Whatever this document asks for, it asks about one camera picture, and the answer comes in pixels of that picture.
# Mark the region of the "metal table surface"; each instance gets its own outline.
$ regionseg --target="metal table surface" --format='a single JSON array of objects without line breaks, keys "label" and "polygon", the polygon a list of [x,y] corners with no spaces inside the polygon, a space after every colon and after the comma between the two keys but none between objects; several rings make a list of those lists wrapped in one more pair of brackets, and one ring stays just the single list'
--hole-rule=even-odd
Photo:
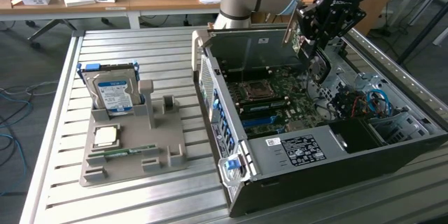
[{"label": "metal table surface", "polygon": [[[393,175],[231,219],[193,82],[191,33],[202,28],[89,31],[73,38],[21,223],[415,223],[447,212],[445,145]],[[154,99],[179,99],[190,167],[83,188],[93,100],[77,63],[133,59],[142,78],[155,81]]]}]

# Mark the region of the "gray carpet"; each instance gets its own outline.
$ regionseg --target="gray carpet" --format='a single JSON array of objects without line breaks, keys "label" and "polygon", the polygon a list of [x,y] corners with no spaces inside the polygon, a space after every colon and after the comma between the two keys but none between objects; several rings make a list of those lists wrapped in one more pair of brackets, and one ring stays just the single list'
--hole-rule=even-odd
[{"label": "gray carpet", "polygon": [[[402,0],[394,0],[390,4],[390,8],[395,9]],[[419,20],[414,27],[409,28],[409,34],[402,35],[399,32],[389,38],[385,38],[390,43],[394,43],[397,38],[399,40],[394,44],[394,48],[398,54],[401,54],[413,39],[429,24],[433,16],[441,9],[439,4],[433,4],[426,15]],[[155,18],[146,18],[154,26],[159,26],[166,19],[166,16],[158,16]],[[185,15],[173,15],[163,27],[183,26]],[[73,20],[74,25],[83,30],[103,30],[103,29],[126,29],[130,28],[127,18],[110,18],[113,25],[105,25],[99,18]],[[213,22],[213,15],[190,15],[190,22],[193,25],[206,25],[207,22]],[[46,24],[46,21],[37,22],[39,26]],[[448,26],[448,17],[441,22],[437,29],[430,34],[429,38],[423,41],[415,52],[419,55],[407,67],[411,73],[418,77],[421,82],[429,87],[429,89],[441,97],[445,102],[448,102],[448,81],[447,73],[445,72],[448,59],[446,58],[446,49],[448,47],[448,41],[445,41],[442,47],[427,46],[434,38],[443,32]],[[37,28],[27,27],[25,22],[17,22],[17,25],[9,31],[0,32],[0,87],[7,88],[13,86],[30,86],[43,81],[59,79],[61,71],[63,68],[63,62],[66,58],[69,42],[71,40],[73,31],[65,26],[58,25],[54,30],[45,34],[37,42],[43,45],[41,50],[35,50],[29,46],[26,38],[34,33]],[[383,50],[389,49],[389,44],[383,39],[373,39],[374,42],[382,47]],[[394,57],[393,50],[389,50],[389,54]],[[14,96],[18,99],[27,99],[27,96]],[[33,114],[18,124],[13,126],[14,132],[22,142],[23,150],[27,158],[30,172],[26,181],[13,190],[14,192],[25,193],[30,186],[31,174],[35,167],[41,142],[45,135],[47,119],[50,115],[54,96],[35,97],[33,100],[34,111]],[[0,116],[6,117],[22,106],[19,103],[9,102],[0,98]],[[0,133],[7,133],[7,129],[0,129]],[[0,162],[7,155],[7,151],[0,152]],[[3,191],[11,183],[18,181],[23,173],[22,159],[19,154],[14,155],[11,161],[0,167],[0,191]],[[26,200],[26,195],[0,197],[0,223],[10,224],[18,223],[22,213],[22,208]]]}]

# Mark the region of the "office chair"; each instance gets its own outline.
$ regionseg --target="office chair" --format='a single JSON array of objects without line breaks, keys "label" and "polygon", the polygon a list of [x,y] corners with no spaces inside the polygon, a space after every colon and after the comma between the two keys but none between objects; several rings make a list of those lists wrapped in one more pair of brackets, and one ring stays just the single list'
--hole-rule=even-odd
[{"label": "office chair", "polygon": [[[102,18],[102,22],[109,25],[111,24],[110,23],[110,20],[107,18]],[[37,27],[37,23],[31,20],[27,20],[26,21],[26,24],[30,26],[30,27]],[[58,24],[65,24],[66,26],[69,26],[69,28],[74,31],[77,31],[77,27],[73,25],[73,23],[67,20],[67,19],[54,19],[51,22],[49,22],[49,24],[42,28],[39,29],[39,31],[29,38],[29,41],[31,42],[31,47],[35,48],[35,49],[39,49],[41,48],[41,43],[35,42],[35,39],[38,37],[41,37],[46,32],[49,32],[49,30],[51,28],[54,28]]]}]

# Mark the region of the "green circuit board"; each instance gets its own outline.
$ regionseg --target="green circuit board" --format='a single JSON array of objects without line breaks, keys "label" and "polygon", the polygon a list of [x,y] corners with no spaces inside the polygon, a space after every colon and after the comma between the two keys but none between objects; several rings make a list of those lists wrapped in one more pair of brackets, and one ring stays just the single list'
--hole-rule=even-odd
[{"label": "green circuit board", "polygon": [[266,104],[265,99],[255,100],[250,97],[251,94],[247,87],[254,83],[259,86],[263,84],[266,89],[271,88],[271,93],[277,98],[289,97],[289,104],[279,109],[271,109],[271,113],[278,116],[273,124],[246,127],[250,139],[270,132],[283,133],[313,128],[318,123],[329,119],[318,113],[314,101],[305,93],[305,83],[298,80],[291,68],[273,70],[267,79],[229,83],[238,111],[242,111],[239,104],[245,104],[246,102],[257,101],[257,103],[262,104],[262,107]]}]

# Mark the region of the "red cable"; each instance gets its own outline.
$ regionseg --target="red cable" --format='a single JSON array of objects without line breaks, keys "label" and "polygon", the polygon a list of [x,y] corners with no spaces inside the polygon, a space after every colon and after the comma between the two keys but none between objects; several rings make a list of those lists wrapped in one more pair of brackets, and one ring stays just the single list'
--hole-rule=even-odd
[{"label": "red cable", "polygon": [[362,97],[358,97],[354,102],[354,108],[353,108],[353,117],[355,117],[355,109],[357,109],[357,102]]}]

